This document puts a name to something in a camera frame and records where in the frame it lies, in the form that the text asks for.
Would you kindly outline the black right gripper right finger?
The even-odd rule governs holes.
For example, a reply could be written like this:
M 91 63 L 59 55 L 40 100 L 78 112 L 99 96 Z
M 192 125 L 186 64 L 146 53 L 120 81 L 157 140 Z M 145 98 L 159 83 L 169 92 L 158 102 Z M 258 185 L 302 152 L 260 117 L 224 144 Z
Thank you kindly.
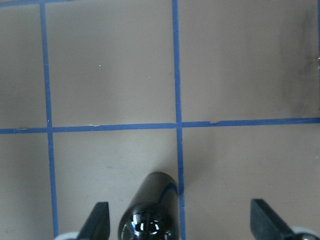
M 263 199 L 250 201 L 250 230 L 255 240 L 294 240 L 295 233 Z

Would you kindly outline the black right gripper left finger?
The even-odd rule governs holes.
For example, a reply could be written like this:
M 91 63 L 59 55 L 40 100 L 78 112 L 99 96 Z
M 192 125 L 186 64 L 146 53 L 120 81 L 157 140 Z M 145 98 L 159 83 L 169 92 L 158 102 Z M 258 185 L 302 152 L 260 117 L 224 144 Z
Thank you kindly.
M 77 235 L 77 239 L 108 240 L 110 232 L 109 203 L 97 202 Z

